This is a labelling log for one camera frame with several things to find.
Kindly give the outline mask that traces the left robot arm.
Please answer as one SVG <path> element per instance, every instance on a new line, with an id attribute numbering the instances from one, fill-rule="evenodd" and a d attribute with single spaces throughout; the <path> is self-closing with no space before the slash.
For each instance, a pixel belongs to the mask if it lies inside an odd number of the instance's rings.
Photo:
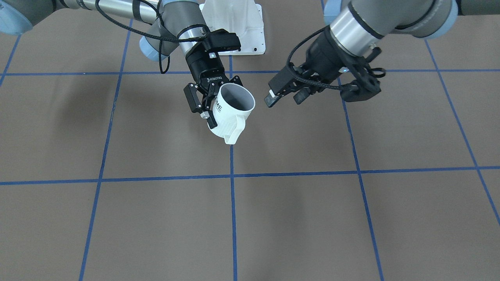
<path id="1" fill-rule="evenodd" d="M 265 97 L 273 107 L 293 93 L 296 104 L 325 89 L 347 103 L 380 93 L 382 68 L 372 68 L 377 43 L 388 34 L 433 39 L 448 32 L 458 16 L 497 15 L 498 0 L 329 0 L 326 25 L 293 48 L 285 66 L 269 81 Z"/>

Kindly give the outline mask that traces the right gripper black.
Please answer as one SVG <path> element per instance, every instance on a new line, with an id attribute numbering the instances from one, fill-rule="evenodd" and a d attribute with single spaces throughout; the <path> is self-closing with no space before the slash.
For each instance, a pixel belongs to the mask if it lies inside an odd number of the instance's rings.
<path id="1" fill-rule="evenodd" d="M 197 43 L 186 54 L 186 63 L 191 71 L 195 83 L 189 83 L 184 87 L 184 94 L 190 111 L 199 113 L 202 119 L 207 121 L 208 127 L 214 129 L 218 126 L 212 109 L 212 103 L 217 96 L 218 86 L 230 82 L 243 87 L 239 75 L 231 80 L 225 75 L 223 63 L 220 56 L 215 53 L 211 58 L 209 52 L 202 43 Z"/>

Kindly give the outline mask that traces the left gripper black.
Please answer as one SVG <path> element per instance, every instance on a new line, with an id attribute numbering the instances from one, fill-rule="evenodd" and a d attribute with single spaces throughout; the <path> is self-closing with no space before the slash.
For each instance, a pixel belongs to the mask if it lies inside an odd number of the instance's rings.
<path id="1" fill-rule="evenodd" d="M 301 65 L 301 76 L 304 79 L 331 84 L 347 68 L 343 59 L 347 53 L 340 48 L 329 29 L 319 31 L 318 37 L 307 48 L 305 62 Z M 297 92 L 293 100 L 302 104 L 308 97 L 316 93 L 316 87 L 304 87 L 290 73 L 285 65 L 269 82 L 270 88 L 264 101 L 267 107 L 273 107 L 282 97 Z"/>

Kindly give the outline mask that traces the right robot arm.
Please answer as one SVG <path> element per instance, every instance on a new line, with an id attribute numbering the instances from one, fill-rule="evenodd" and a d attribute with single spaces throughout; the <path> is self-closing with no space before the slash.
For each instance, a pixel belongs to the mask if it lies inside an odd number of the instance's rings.
<path id="1" fill-rule="evenodd" d="M 170 54 L 181 48 L 194 80 L 184 88 L 191 112 L 206 119 L 210 129 L 230 123 L 223 119 L 219 99 L 222 86 L 230 82 L 219 54 L 238 50 L 241 43 L 236 33 L 212 30 L 196 0 L 2 0 L 1 32 L 24 34 L 61 9 L 97 11 L 139 34 L 141 51 L 163 74 L 170 67 Z"/>

